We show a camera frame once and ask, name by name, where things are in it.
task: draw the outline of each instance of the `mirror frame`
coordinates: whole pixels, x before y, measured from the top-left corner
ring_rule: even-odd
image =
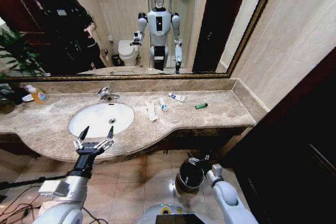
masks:
[[[268,0],[259,0],[252,14],[252,17],[244,31],[235,54],[230,62],[226,73],[185,73],[185,74],[149,74],[149,75],[129,75],[129,76],[51,76],[51,77],[7,77],[0,82],[49,82],[49,81],[107,81],[107,80],[142,80],[142,79],[206,79],[206,78],[230,78],[238,60],[262,15]]]

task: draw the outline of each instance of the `faucet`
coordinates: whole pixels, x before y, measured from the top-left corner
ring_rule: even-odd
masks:
[[[112,100],[116,100],[120,98],[119,95],[112,94],[108,87],[104,87],[101,90],[99,90],[97,95],[100,96],[99,101],[101,102],[110,102]]]

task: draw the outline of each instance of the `hand soap bottle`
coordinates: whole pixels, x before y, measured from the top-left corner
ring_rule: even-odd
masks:
[[[49,99],[49,95],[45,94],[43,91],[37,88],[34,88],[32,85],[27,85],[26,89],[28,90],[29,93],[32,94],[31,96],[38,104],[43,104]]]

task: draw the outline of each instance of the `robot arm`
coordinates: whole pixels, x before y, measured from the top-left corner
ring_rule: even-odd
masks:
[[[176,64],[176,73],[180,73],[180,67],[182,64],[182,40],[180,39],[180,16],[178,13],[172,15],[172,27],[175,37],[175,64]]]
[[[87,184],[91,178],[91,171],[95,157],[105,152],[113,141],[113,126],[103,141],[82,143],[88,133],[89,127],[82,131],[74,146],[79,157],[74,168],[67,173],[65,181],[46,180],[40,190],[40,195],[55,197],[52,201],[44,202],[39,217],[33,224],[81,224],[83,213],[81,209],[87,195]]]
[[[139,25],[139,31],[136,31],[134,33],[134,41],[131,43],[132,45],[142,45],[142,40],[145,37],[145,28],[147,25],[147,16],[145,13],[139,13],[138,15],[138,25]]]
[[[214,190],[226,224],[258,224],[253,214],[244,207],[237,190],[230,183],[223,181],[220,164],[213,165],[206,177]]]

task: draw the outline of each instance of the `toilet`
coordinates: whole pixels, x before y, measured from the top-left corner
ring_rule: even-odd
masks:
[[[118,52],[120,59],[125,63],[125,66],[135,66],[136,58],[139,54],[138,46],[131,46],[133,40],[119,40]]]

